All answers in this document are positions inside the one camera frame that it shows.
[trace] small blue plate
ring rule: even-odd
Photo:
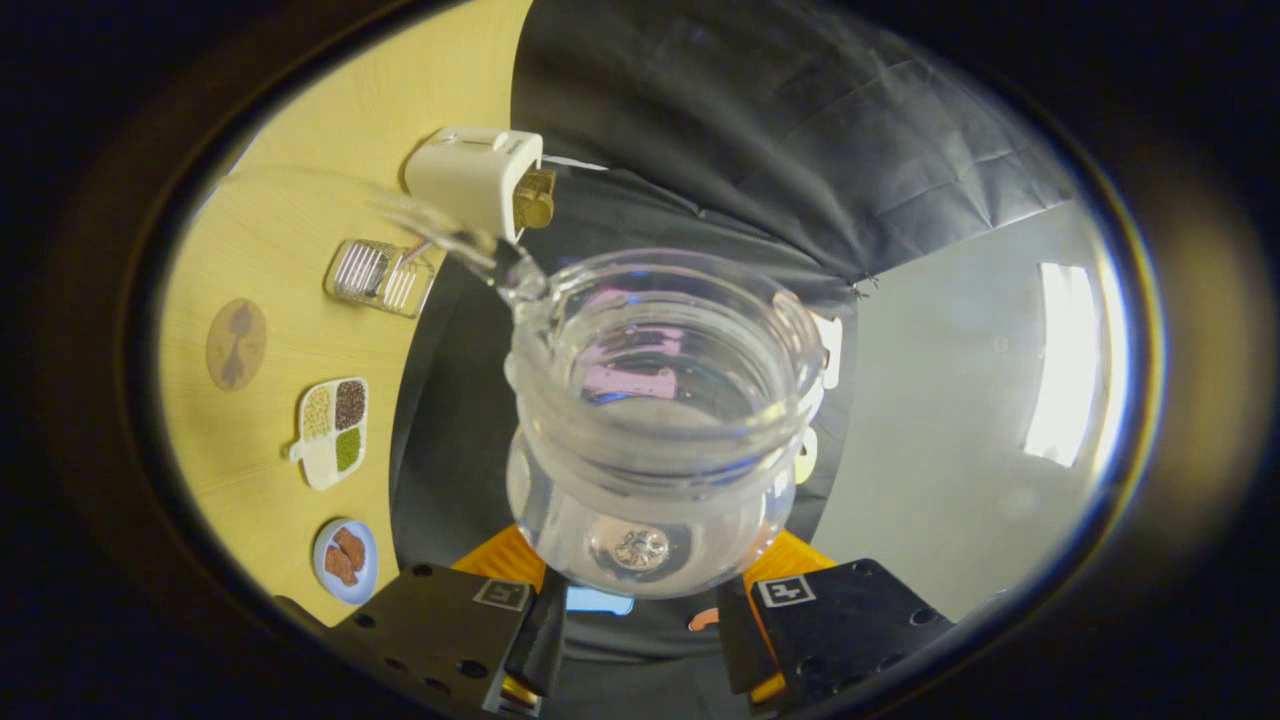
[[[325,550],[329,546],[338,547],[338,543],[333,542],[333,536],[338,534],[338,530],[343,528],[347,528],[348,533],[365,543],[365,566],[356,571],[356,584],[351,587],[342,584],[338,575],[324,569]],[[378,543],[374,542],[374,533],[369,529],[369,525],[351,518],[330,520],[320,530],[320,534],[316,536],[312,559],[320,584],[338,600],[348,605],[364,605],[369,602],[369,598],[374,597],[374,588],[378,587]]]

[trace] yellow object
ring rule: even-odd
[[[552,192],[556,190],[556,170],[529,170],[516,184],[512,208],[516,213],[516,229],[545,228],[556,213]]]
[[[502,697],[512,702],[518,702],[525,707],[534,707],[538,705],[538,694],[511,675],[502,679]]]
[[[769,642],[769,634],[764,630],[764,621],[760,620],[760,611],[755,607],[755,596],[751,594],[751,588],[762,580],[804,575],[805,573],[814,573],[835,566],[836,564],[829,557],[814,550],[809,543],[787,530],[782,530],[773,541],[773,544],[769,546],[769,550],[764,551],[764,555],[753,562],[746,569],[746,573],[742,573],[742,582],[746,584],[746,598],[751,603],[751,615],[755,615],[755,625],[764,638],[764,644],[769,647],[769,655],[773,656],[774,665],[778,662],[778,653],[774,652],[773,643]],[[785,688],[786,680],[782,678],[782,674],[774,674],[751,689],[751,702],[756,705],[768,702]]]
[[[404,158],[438,128],[511,124],[527,9],[529,0],[476,0],[387,37],[288,100],[228,164],[236,172],[317,168],[398,187]],[[388,498],[392,420],[415,323],[324,293],[338,245],[369,228],[339,214],[340,204],[301,209],[291,205],[294,197],[227,184],[201,205],[164,288],[157,379],[182,480],[209,530],[265,593],[334,625],[352,607],[312,569],[311,546],[328,520],[369,525],[381,550],[379,588],[398,574]],[[379,240],[413,245],[407,236]],[[443,251],[433,247],[425,258],[439,266]],[[225,392],[210,378],[206,340],[236,299],[261,307],[268,338],[253,382]],[[348,375],[369,380],[367,454],[360,470],[317,492],[282,450],[294,437],[305,387]]]
[[[774,673],[772,678],[751,688],[751,703],[763,705],[787,689],[787,682],[782,679],[782,673]]]
[[[454,562],[453,569],[498,580],[529,583],[538,592],[543,591],[543,575],[547,574],[547,564],[529,547],[516,525],[486,539]]]
[[[835,566],[836,564],[829,557],[814,550],[809,543],[787,530],[782,530],[769,550],[765,550],[764,555],[753,562],[746,573],[742,573],[742,580],[746,583],[746,589],[750,591],[751,585],[760,580],[804,575]]]

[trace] clear glass jar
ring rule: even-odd
[[[507,357],[516,523],[603,591],[678,597],[732,578],[791,511],[822,366],[799,299],[737,263],[634,250],[561,270],[516,307]]]

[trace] water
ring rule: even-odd
[[[698,299],[648,295],[564,323],[552,375],[567,392],[645,424],[690,428],[744,420],[782,395],[785,375],[763,360],[777,346],[767,333]]]

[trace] brown food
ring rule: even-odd
[[[365,543],[360,542],[360,538],[351,534],[347,528],[338,530],[338,534],[333,536],[333,541],[338,543],[338,547],[347,553],[351,559],[351,566],[357,573],[365,568]]]
[[[335,575],[348,588],[356,584],[356,571],[351,568],[351,559],[332,544],[324,551],[324,569],[326,573]]]
[[[365,386],[356,380],[338,384],[338,400],[334,406],[334,423],[339,430],[355,425],[365,416]]]

